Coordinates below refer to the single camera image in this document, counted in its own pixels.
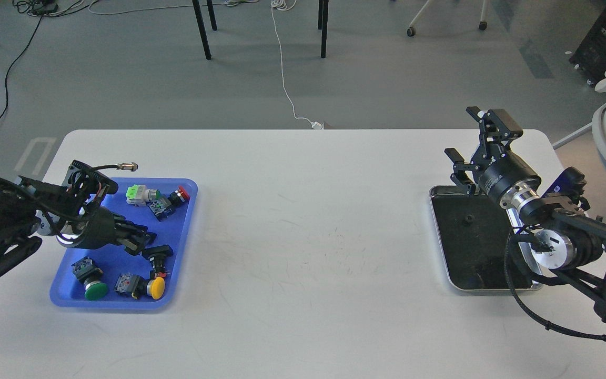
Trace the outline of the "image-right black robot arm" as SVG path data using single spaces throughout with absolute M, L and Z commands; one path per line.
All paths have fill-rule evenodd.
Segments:
M 571 285 L 594 302 L 606 323 L 606 223 L 586 216 L 584 174 L 570 166 L 546 194 L 537 193 L 541 178 L 510 144 L 523 129 L 503 109 L 465 110 L 479 125 L 479 146 L 466 162 L 455 148 L 445 149 L 452 161 L 452 182 L 467 196 L 483 195 L 520 220 L 507 237 L 503 275 L 522 310 L 547 330 L 606 342 L 606 334 L 588 334 L 547 321 L 530 310 L 516 293 L 510 262 L 526 277 L 547 286 Z

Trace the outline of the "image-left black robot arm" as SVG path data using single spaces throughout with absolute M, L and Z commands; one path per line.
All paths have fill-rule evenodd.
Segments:
M 102 166 L 77 160 L 61 185 L 23 176 L 16 182 L 0 178 L 0 277 L 38 250 L 43 241 L 35 233 L 55 236 L 69 248 L 112 244 L 132 256 L 142 252 L 156 233 L 102 206 L 104 197 L 117 190 Z

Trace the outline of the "image-left black gripper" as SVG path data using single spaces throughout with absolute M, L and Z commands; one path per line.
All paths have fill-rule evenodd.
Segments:
M 86 219 L 66 226 L 56 240 L 70 248 L 95 250 L 108 244 L 123 246 L 127 254 L 139 256 L 158 234 L 101 206 Z

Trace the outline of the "image-right black gripper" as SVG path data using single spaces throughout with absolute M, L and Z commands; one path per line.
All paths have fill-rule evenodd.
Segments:
M 479 146 L 471 163 L 465 162 L 456 148 L 444 150 L 452 161 L 452 182 L 467 196 L 485 194 L 505 210 L 521 210 L 538 199 L 541 178 L 510 148 L 524 130 L 504 109 L 482 111 L 477 106 L 467 106 L 465 111 L 479 124 Z M 473 173 L 474 181 L 467 171 Z

